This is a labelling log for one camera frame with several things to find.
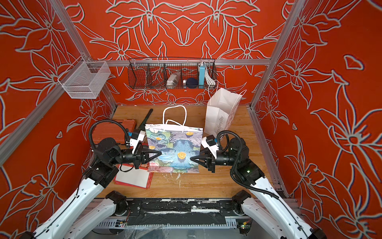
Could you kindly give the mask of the floral patterned paper bag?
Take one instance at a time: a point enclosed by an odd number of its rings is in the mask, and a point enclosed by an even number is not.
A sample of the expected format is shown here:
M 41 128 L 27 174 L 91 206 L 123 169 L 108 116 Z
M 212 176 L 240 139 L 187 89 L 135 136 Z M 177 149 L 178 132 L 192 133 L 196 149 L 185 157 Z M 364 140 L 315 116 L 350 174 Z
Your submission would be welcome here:
M 145 132 L 149 149 L 162 154 L 149 162 L 149 172 L 160 173 L 199 173 L 199 165 L 191 160 L 200 154 L 204 130 L 201 127 L 186 126 L 187 109 L 183 122 L 165 117 L 163 110 L 162 123 L 147 124 Z

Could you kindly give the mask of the red RICH paper bag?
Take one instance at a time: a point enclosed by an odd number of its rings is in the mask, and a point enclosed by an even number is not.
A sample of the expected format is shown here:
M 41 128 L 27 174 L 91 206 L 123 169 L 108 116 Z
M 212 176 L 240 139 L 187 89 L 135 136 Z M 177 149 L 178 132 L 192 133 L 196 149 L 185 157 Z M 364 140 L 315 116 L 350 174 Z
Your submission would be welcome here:
M 135 169 L 130 164 L 123 164 L 121 171 L 114 178 L 117 185 L 138 187 L 148 189 L 151 186 L 153 172 L 149 172 L 145 167 Z

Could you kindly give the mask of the white paper bag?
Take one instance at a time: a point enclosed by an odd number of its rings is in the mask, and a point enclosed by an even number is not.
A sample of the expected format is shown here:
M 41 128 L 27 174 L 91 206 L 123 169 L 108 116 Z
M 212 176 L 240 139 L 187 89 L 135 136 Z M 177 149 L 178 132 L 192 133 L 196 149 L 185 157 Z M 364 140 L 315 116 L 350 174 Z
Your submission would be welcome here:
M 214 137 L 223 130 L 228 130 L 233 122 L 239 103 L 246 93 L 240 94 L 220 88 L 207 104 L 204 132 Z

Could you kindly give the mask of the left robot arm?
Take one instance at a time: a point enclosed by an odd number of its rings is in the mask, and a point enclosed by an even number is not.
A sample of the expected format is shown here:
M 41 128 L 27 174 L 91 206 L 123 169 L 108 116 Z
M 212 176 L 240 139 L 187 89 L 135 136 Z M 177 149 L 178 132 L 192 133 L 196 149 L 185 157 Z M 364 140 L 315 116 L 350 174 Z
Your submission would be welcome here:
M 99 223 L 116 212 L 124 214 L 129 205 L 126 197 L 112 191 L 94 209 L 81 217 L 81 213 L 91 201 L 105 189 L 114 177 L 122 171 L 123 164 L 132 164 L 134 169 L 147 164 L 162 153 L 150 149 L 142 142 L 148 118 L 132 133 L 121 123 L 109 120 L 120 127 L 124 134 L 126 149 L 121 149 L 114 138 L 108 137 L 94 143 L 93 131 L 105 120 L 95 122 L 89 129 L 89 142 L 94 152 L 94 160 L 83 173 L 78 188 L 67 201 L 41 226 L 33 232 L 24 232 L 22 239 L 82 239 Z

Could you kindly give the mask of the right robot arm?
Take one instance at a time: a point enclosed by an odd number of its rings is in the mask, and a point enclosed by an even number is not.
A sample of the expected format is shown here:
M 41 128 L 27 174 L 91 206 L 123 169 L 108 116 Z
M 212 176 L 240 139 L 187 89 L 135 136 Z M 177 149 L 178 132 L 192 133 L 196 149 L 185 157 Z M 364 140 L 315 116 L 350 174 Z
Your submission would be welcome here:
M 202 139 L 203 149 L 191 161 L 215 172 L 229 166 L 230 177 L 244 187 L 232 197 L 235 213 L 249 216 L 273 239 L 325 239 L 321 229 L 306 223 L 273 188 L 264 172 L 249 158 L 249 148 L 238 134 L 223 130 Z

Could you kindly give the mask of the dark green scraper tool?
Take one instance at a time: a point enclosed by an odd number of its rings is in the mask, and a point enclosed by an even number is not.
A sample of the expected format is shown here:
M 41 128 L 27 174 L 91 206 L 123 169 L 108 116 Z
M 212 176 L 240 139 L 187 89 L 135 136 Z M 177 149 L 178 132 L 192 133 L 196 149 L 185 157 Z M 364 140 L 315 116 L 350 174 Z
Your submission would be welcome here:
M 139 127 L 137 129 L 139 129 L 141 131 L 145 131 L 146 123 L 147 123 L 148 119 L 150 118 L 152 112 L 153 112 L 153 109 L 150 109 L 148 111 L 148 113 L 146 114 L 144 120 L 141 122 L 141 124 L 139 125 Z

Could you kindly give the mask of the orange plastic tool case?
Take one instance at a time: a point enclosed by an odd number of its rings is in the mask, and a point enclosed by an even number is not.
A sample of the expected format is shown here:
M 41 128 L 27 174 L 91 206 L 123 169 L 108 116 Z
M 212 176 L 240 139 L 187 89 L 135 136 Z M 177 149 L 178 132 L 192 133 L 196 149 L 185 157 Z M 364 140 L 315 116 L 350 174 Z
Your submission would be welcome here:
M 129 132 L 133 132 L 136 127 L 136 121 L 134 119 L 116 120 L 116 122 L 122 124 Z M 113 138 L 118 144 L 123 144 L 124 142 L 123 130 L 111 122 L 98 124 L 93 131 L 92 137 L 94 144 L 99 144 L 103 139 L 108 137 Z

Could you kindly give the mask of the silver pouch in basket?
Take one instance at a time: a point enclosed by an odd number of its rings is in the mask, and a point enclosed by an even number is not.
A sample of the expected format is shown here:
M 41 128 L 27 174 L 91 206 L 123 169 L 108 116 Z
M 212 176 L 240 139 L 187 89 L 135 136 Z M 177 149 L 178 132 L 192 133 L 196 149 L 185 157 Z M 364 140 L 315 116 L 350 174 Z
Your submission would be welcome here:
M 175 72 L 175 73 L 171 74 L 167 80 L 166 87 L 168 89 L 175 89 L 175 87 L 179 83 L 180 78 L 181 78 L 180 72 Z

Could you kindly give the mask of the dark blue round object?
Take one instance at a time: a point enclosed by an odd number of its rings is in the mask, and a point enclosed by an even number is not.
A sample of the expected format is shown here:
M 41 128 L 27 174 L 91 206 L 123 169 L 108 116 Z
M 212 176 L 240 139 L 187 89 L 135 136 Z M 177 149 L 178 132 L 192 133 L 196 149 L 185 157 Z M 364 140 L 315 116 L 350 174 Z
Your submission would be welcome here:
M 199 87 L 199 81 L 195 78 L 188 78 L 186 80 L 186 87 L 190 89 L 196 89 Z

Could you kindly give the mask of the light blue box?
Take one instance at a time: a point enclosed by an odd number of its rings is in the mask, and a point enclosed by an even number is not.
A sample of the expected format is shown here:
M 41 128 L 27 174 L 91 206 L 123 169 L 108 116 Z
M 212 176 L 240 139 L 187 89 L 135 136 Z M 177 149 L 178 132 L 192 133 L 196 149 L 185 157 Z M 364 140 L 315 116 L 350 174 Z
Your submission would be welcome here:
M 205 74 L 206 74 L 206 65 L 203 61 L 198 65 L 198 69 L 199 69 L 199 88 L 201 89 L 205 85 Z

